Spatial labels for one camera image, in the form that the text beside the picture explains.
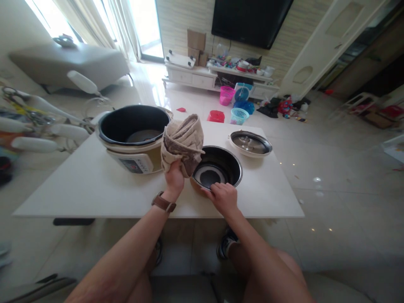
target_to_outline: television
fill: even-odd
[[[212,34],[270,49],[293,0],[216,0]]]

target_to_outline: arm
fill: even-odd
[[[167,189],[161,197],[175,203],[184,187],[180,162],[165,175]],[[129,296],[168,219],[168,213],[153,205],[91,269],[66,302],[123,302]]]
[[[265,297],[274,302],[313,302],[307,287],[276,251],[248,223],[237,207],[237,190],[229,183],[215,183],[205,193],[223,215],[251,260],[252,272]]]

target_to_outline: towel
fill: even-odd
[[[201,162],[203,130],[198,115],[192,114],[183,122],[172,120],[164,129],[161,145],[161,166],[166,173],[171,163],[181,159],[181,171],[190,178]]]

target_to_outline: brown watch strap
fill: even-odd
[[[153,199],[152,205],[156,205],[156,206],[160,207],[166,213],[172,213],[175,210],[175,207],[177,205],[175,203],[170,203],[170,202],[164,200],[161,197],[162,194],[163,194],[163,191],[161,191],[157,194],[157,196]]]

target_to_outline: cabinet drawer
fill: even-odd
[[[276,93],[276,90],[272,90],[269,88],[254,87],[251,97],[257,98],[257,99],[265,99],[265,98],[271,99],[271,97],[275,93]]]
[[[199,87],[199,88],[212,88],[213,87],[213,78],[193,74],[192,75],[192,85]]]
[[[192,74],[187,72],[171,70],[171,72],[168,73],[168,78],[172,81],[178,81],[189,84],[192,83]]]

